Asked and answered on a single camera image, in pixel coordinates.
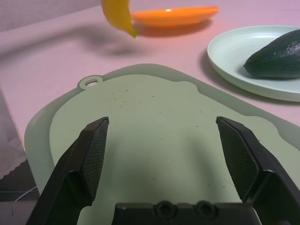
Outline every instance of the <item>orange plate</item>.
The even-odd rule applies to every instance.
[[[200,23],[214,16],[218,7],[182,7],[132,13],[136,23],[148,26],[177,26]]]

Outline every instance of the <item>pink table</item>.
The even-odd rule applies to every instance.
[[[209,27],[177,37],[139,36],[111,28],[100,7],[0,33],[0,88],[24,137],[30,119],[46,104],[89,75],[104,75],[140,63],[174,68],[300,126],[300,103],[283,102],[240,90],[209,65],[208,43],[244,26],[299,25],[299,0],[132,0],[131,10],[215,5]]]

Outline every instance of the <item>dark green avocado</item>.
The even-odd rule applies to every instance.
[[[300,30],[280,36],[251,55],[244,68],[262,78],[300,77]]]

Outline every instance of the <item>black robotic claw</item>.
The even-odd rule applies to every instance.
[[[224,117],[216,122],[243,203],[119,203],[112,225],[300,225],[300,191],[277,159],[244,125]],[[102,118],[80,133],[58,161],[27,225],[76,225],[96,196],[107,128],[108,118]]]

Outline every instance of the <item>banana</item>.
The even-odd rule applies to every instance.
[[[101,0],[101,6],[104,16],[113,27],[136,37],[131,23],[129,0]]]

